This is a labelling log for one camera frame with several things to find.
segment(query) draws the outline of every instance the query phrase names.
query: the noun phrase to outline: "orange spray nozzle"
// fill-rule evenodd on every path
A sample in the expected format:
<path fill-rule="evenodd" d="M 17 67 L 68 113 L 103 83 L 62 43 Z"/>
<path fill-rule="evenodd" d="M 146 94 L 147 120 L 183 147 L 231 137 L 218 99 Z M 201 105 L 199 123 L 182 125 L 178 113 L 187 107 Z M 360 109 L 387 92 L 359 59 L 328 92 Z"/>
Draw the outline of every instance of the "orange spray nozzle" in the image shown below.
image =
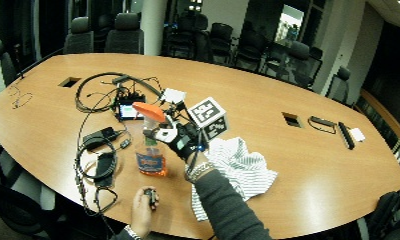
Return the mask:
<path fill-rule="evenodd" d="M 133 104 L 135 110 L 143 114 L 146 117 L 154 119 L 155 121 L 163 123 L 166 122 L 166 116 L 162 109 L 151 104 L 143 102 L 134 102 Z"/>

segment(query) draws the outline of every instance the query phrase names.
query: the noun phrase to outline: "table outlet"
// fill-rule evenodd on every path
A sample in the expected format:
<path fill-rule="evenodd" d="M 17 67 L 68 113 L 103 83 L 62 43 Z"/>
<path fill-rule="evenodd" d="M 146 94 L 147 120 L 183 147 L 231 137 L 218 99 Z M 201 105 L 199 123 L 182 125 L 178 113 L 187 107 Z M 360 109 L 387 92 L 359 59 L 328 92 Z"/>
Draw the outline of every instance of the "table outlet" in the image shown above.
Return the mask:
<path fill-rule="evenodd" d="M 285 117 L 286 122 L 290 126 L 304 128 L 303 123 L 302 123 L 298 115 L 283 112 L 283 117 Z"/>
<path fill-rule="evenodd" d="M 69 77 L 58 86 L 72 88 L 82 78 Z"/>

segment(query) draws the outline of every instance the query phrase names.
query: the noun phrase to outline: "fingers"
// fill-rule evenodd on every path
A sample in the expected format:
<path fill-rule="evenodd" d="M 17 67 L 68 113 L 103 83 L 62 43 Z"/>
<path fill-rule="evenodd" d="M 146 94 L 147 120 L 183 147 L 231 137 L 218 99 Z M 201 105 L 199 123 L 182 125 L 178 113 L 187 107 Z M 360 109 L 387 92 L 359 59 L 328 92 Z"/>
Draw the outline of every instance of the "fingers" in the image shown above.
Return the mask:
<path fill-rule="evenodd" d="M 154 204 L 150 205 L 150 200 L 151 200 L 151 197 L 149 194 L 146 194 L 146 190 L 154 190 L 155 191 L 155 201 L 154 201 Z M 150 206 L 153 210 L 155 210 L 159 206 L 159 200 L 161 200 L 161 197 L 159 197 L 159 194 L 158 194 L 158 190 L 157 190 L 157 187 L 155 186 L 143 186 L 137 194 L 135 194 L 135 198 L 134 198 L 134 202 L 139 202 L 143 206 Z"/>

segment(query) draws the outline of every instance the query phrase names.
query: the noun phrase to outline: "ceiling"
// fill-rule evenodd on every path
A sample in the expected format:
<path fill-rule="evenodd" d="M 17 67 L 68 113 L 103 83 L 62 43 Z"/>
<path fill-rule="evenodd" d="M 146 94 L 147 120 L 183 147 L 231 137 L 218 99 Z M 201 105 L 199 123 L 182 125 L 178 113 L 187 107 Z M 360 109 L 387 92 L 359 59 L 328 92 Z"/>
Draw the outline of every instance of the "ceiling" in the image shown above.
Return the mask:
<path fill-rule="evenodd" d="M 367 0 L 387 22 L 400 27 L 400 3 L 398 0 Z"/>

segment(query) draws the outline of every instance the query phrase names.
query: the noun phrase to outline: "glove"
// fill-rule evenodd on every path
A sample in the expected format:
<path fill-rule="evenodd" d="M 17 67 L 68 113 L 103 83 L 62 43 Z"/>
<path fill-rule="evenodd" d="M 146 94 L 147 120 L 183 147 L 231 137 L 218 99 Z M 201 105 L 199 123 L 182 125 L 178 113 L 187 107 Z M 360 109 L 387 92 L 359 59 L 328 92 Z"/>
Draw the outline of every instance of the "glove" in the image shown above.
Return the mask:
<path fill-rule="evenodd" d="M 179 122 L 173 124 L 173 129 L 166 124 L 155 130 L 145 130 L 145 135 L 166 143 L 186 162 L 190 155 L 199 150 L 199 134 L 191 123 L 183 125 Z"/>
<path fill-rule="evenodd" d="M 170 148 L 177 155 L 187 162 L 190 155 L 199 150 L 199 132 L 197 132 L 193 124 L 178 124 L 178 135 L 173 142 L 169 143 Z"/>

